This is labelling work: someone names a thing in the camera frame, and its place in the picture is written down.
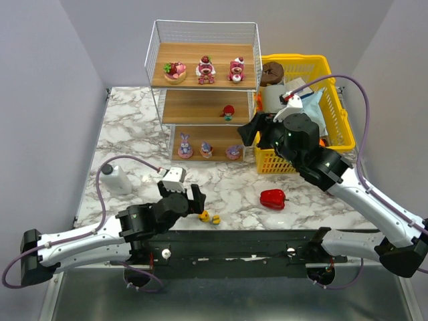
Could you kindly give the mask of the red strawberry toy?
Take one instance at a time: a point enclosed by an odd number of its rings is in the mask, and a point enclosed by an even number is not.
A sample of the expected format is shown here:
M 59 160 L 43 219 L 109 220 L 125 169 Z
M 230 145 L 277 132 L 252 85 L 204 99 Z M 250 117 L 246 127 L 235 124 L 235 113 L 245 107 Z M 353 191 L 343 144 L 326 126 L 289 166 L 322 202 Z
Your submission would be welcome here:
M 235 108 L 232 105 L 226 105 L 220 114 L 225 121 L 231 121 L 233 119 L 233 115 L 235 114 Z

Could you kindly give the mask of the purple bunny donut toy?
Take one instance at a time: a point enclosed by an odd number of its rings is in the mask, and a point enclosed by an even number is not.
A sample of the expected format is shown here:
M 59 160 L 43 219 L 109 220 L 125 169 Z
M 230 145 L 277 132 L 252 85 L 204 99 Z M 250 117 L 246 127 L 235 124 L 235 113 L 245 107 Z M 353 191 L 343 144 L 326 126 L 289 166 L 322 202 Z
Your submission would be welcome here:
M 204 158 L 211 158 L 213 156 L 213 147 L 208 142 L 202 142 L 199 151 Z

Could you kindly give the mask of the purple bunny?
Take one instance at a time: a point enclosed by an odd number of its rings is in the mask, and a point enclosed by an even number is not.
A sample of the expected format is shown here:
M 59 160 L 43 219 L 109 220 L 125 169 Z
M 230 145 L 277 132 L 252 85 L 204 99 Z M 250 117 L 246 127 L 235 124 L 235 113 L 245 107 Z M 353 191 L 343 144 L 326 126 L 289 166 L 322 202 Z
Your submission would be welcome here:
M 189 135 L 181 132 L 180 137 L 181 143 L 177 151 L 178 156 L 183 159 L 188 159 L 193 155 L 193 148 L 189 143 Z

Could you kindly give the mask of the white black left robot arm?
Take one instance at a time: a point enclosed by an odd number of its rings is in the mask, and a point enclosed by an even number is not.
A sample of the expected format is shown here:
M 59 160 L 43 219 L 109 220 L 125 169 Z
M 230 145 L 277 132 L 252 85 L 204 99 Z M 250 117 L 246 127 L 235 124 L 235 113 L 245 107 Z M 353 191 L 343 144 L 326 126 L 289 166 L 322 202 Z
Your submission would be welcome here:
M 181 217 L 205 209 L 206 196 L 197 184 L 180 192 L 159 182 L 158 190 L 158 202 L 131 205 L 104 223 L 56 234 L 27 230 L 20 247 L 21 285 L 44 283 L 79 265 L 139 257 L 144 241 L 166 233 Z

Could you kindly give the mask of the purple bunny figure toy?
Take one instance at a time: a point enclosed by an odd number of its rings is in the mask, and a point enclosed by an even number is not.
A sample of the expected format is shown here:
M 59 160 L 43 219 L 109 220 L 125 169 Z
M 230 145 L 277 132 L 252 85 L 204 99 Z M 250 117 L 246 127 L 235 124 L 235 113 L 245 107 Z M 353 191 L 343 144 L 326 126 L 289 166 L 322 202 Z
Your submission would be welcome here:
M 243 146 L 241 144 L 231 145 L 226 148 L 225 154 L 229 160 L 236 161 L 242 154 Z

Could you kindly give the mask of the pink strawberry cake toy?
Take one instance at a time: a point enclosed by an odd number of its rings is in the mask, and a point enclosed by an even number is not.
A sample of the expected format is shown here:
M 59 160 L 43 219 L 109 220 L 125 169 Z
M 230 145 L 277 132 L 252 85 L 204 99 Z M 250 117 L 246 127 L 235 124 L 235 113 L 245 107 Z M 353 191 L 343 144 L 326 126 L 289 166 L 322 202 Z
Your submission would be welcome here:
M 181 62 L 169 62 L 163 66 L 164 79 L 172 85 L 180 84 L 187 77 L 187 67 Z

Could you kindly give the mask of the pink bear cake toy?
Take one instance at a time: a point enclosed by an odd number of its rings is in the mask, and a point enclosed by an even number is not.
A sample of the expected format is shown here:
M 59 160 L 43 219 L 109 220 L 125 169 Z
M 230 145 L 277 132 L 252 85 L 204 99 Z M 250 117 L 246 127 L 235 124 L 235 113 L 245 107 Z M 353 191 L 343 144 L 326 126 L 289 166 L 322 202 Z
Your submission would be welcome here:
M 234 84 L 240 83 L 244 79 L 244 67 L 245 62 L 243 57 L 237 57 L 230 62 L 229 65 L 229 81 L 232 81 Z

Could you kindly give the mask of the pink bear strawberry toy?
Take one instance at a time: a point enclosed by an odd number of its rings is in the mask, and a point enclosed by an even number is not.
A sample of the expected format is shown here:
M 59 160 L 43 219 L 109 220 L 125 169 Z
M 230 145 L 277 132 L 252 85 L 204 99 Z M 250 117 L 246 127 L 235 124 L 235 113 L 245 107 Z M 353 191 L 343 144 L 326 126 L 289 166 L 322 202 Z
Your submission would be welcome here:
M 215 83 L 215 68 L 209 56 L 203 56 L 197 67 L 195 68 L 198 84 L 214 84 Z

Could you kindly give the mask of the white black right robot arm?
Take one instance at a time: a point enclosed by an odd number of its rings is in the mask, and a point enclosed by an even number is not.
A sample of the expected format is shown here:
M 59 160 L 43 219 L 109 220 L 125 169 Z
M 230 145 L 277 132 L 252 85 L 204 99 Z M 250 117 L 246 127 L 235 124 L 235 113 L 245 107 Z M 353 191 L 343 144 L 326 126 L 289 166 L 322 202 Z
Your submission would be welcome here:
M 338 197 L 378 229 L 358 233 L 321 229 L 314 246 L 331 256 L 377 261 L 388 271 L 410 278 L 427 255 L 427 222 L 391 201 L 340 153 L 320 145 L 319 128 L 305 114 L 291 114 L 276 122 L 274 114 L 258 112 L 237 131 L 244 146 L 272 149 L 291 163 L 310 184 Z

